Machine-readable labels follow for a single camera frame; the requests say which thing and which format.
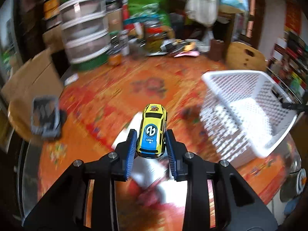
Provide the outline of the yellow blue toy car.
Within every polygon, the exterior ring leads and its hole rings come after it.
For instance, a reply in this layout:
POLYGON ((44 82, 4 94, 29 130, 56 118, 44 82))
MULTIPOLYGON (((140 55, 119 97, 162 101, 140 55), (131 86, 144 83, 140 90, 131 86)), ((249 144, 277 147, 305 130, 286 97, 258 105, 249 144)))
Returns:
POLYGON ((167 127, 166 109, 157 103, 148 104, 143 113, 137 141, 137 154, 146 159, 158 159, 164 155, 167 127))

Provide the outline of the cardboard box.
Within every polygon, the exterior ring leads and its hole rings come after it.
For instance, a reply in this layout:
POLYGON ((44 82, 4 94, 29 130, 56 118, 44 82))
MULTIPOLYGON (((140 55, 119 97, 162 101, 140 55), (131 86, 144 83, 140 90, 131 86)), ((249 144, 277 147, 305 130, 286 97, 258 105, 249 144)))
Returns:
POLYGON ((64 85, 54 67, 50 51, 42 51, 28 60, 3 86, 1 93, 7 102, 23 101, 32 105, 40 96, 60 97, 64 85))

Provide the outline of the red floral tablecloth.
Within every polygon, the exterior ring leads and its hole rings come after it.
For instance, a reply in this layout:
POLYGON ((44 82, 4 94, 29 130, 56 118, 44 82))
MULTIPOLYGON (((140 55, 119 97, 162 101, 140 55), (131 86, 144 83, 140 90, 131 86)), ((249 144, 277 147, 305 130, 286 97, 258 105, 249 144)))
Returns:
POLYGON ((204 57, 127 59, 64 89, 54 184, 24 222, 42 230, 277 230, 275 217, 199 119, 204 57))

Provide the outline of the brown mug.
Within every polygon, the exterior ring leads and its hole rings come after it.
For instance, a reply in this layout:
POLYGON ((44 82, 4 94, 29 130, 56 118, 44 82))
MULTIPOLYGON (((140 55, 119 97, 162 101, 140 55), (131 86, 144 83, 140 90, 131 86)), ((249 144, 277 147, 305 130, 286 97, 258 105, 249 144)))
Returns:
POLYGON ((224 42, 222 40, 211 39, 208 58, 215 62, 218 62, 222 60, 223 51, 224 51, 224 42))

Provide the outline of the white storage shelf unit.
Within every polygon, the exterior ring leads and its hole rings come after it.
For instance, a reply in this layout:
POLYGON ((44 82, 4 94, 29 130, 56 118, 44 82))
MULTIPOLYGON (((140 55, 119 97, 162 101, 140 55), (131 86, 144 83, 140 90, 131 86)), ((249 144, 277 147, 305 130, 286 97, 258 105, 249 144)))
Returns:
POLYGON ((294 31, 278 38, 266 73, 295 103, 307 104, 307 44, 294 31))

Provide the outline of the green shopping bag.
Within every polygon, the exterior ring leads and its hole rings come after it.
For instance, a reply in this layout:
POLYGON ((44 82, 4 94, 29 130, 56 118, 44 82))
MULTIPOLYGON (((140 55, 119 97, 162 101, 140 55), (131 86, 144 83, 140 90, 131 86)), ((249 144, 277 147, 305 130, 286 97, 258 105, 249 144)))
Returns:
POLYGON ((167 0, 128 0, 130 18, 148 18, 171 26, 167 0))

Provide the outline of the red-lid pickle jar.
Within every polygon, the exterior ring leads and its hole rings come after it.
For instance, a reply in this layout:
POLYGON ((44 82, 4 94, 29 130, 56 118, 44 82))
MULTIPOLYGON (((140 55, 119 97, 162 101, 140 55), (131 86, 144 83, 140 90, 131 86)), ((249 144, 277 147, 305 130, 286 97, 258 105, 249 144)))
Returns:
POLYGON ((167 33, 163 31, 161 24, 154 21, 148 21, 144 27, 146 50, 149 53, 160 52, 167 33))

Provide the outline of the white perforated plastic basket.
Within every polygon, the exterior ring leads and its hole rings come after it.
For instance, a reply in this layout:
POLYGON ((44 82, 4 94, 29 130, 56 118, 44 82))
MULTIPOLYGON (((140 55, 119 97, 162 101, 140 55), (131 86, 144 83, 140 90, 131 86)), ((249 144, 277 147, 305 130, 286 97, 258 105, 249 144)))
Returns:
POLYGON ((297 105, 262 71, 208 71, 202 81, 200 121, 216 153, 235 168, 268 157, 296 122, 297 105))

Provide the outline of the orange jar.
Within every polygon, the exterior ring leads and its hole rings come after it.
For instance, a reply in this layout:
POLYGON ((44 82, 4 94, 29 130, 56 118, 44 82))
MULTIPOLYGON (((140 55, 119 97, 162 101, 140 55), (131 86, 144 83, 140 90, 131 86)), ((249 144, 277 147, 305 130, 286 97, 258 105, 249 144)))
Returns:
POLYGON ((111 66, 118 66, 122 63, 122 54, 121 53, 115 53, 110 54, 108 57, 108 64, 111 66))

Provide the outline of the beige canvas tote bag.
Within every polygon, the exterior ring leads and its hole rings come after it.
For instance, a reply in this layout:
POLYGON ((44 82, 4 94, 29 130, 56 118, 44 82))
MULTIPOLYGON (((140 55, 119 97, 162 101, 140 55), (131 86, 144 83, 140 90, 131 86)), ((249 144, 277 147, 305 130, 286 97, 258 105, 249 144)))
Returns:
POLYGON ((185 12, 189 19, 211 27, 218 16, 219 0, 187 0, 185 12))

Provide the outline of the red wall scroll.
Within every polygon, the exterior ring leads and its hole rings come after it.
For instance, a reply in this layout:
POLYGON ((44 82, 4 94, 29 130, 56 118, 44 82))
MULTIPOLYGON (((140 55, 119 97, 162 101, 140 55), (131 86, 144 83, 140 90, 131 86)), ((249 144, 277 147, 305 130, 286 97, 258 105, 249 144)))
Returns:
POLYGON ((292 1, 286 1, 285 31, 293 31, 297 35, 301 32, 301 9, 292 1))

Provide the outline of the white stacked drawer tower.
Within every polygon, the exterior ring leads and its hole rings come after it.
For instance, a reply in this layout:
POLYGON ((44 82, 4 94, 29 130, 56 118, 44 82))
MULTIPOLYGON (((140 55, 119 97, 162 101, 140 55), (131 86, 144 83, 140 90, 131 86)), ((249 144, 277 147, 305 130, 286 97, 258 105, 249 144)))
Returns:
POLYGON ((59 0, 64 49, 72 65, 92 61, 111 47, 105 0, 59 0))

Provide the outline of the wooden chair with holes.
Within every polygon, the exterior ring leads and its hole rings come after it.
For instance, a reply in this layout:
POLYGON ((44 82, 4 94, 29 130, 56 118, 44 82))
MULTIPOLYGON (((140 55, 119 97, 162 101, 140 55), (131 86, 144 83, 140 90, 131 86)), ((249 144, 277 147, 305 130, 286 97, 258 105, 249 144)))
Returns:
POLYGON ((226 66, 235 70, 266 71, 267 62, 257 49, 241 42, 232 42, 227 50, 226 66))

